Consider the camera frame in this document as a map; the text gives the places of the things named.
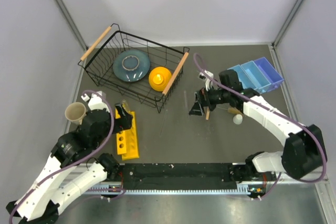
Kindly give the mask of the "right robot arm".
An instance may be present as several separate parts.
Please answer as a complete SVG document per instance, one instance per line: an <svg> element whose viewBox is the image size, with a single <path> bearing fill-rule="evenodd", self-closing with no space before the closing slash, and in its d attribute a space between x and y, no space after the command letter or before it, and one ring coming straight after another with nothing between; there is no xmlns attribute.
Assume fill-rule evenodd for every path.
<svg viewBox="0 0 336 224"><path fill-rule="evenodd" d="M243 115L255 120L269 131L283 146L282 151L258 152L246 159L245 174L252 180L264 172L286 173L302 180L317 168L326 171L327 155L321 130L314 124L305 126L285 116L270 105L256 90L245 89L236 71L229 69L219 74L219 81L212 73L202 70L198 77L205 87L195 92L195 103L189 114L205 114L219 104L229 104Z"/></svg>

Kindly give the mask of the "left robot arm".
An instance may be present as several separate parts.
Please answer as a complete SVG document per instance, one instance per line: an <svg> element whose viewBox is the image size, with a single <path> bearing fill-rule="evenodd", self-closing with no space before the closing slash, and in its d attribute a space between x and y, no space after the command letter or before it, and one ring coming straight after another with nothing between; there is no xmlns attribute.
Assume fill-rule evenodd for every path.
<svg viewBox="0 0 336 224"><path fill-rule="evenodd" d="M115 107L118 118L111 114L105 103L96 109L84 110L78 117L81 124L58 139L27 193L7 204L10 222L18 217L20 223L55 223L71 203L94 185L120 177L119 162L113 155L103 153L85 172L63 184L66 177L79 164L91 159L112 134L134 126L134 112L127 111L120 103Z"/></svg>

